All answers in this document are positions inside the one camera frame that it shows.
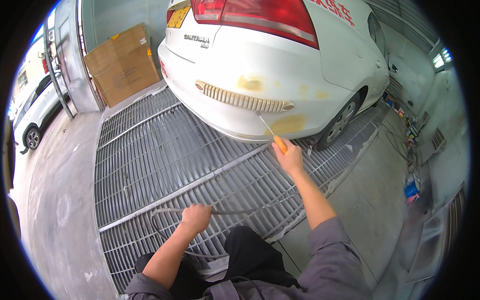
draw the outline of side mirror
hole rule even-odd
[[[391,68],[389,67],[388,69],[389,69],[390,71],[392,71],[393,73],[397,73],[397,72],[398,72],[398,69],[397,69],[396,66],[393,65],[393,64],[392,64],[392,67],[391,67]]]

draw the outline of bumper grille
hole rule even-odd
[[[204,95],[239,108],[260,112],[281,112],[292,109],[295,106],[295,104],[289,100],[272,100],[242,95],[199,80],[195,82],[195,85]]]

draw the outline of taillight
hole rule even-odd
[[[190,0],[199,24],[218,24],[270,33],[318,49],[302,0]]]
[[[174,12],[175,12],[175,10],[167,11],[167,24],[170,21],[170,18],[172,17]]]

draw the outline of cardboard sheet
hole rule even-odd
[[[143,23],[109,38],[84,61],[109,108],[160,81]]]

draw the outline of white sedan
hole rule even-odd
[[[67,88],[60,71],[55,72],[55,77],[60,90],[66,95]],[[43,127],[61,103],[52,84],[50,73],[45,75],[33,92],[20,93],[19,97],[20,99],[17,99],[22,101],[22,104],[13,120],[13,135],[17,148],[24,154],[28,149],[37,149],[42,139]]]
[[[361,0],[173,0],[164,79],[211,127],[247,143],[330,146],[389,83],[388,50]]]

